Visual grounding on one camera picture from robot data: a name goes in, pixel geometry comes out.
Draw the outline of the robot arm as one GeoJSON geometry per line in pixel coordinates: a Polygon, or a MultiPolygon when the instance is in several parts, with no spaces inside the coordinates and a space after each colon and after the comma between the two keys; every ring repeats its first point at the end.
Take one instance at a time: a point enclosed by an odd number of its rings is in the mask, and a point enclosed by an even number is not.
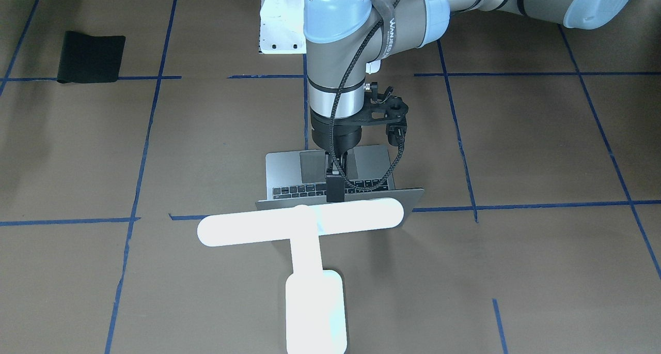
{"type": "Polygon", "coordinates": [[[471,10],[505,11],[522,17],[596,29],[611,21],[629,0],[304,0],[304,37],[312,139],[325,151],[329,203],[345,191],[380,191],[404,151],[407,107],[383,94],[377,83],[365,89],[366,65],[422,48],[441,38],[450,19],[471,10]],[[362,128],[385,124],[398,155],[380,180],[357,186],[347,175],[347,154],[362,128]]]}

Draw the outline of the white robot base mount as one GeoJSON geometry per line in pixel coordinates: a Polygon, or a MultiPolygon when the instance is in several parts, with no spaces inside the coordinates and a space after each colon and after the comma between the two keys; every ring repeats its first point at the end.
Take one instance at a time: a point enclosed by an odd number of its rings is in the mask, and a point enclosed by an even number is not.
{"type": "Polygon", "coordinates": [[[304,54],[304,0],[261,0],[259,50],[267,55],[304,54]]]}

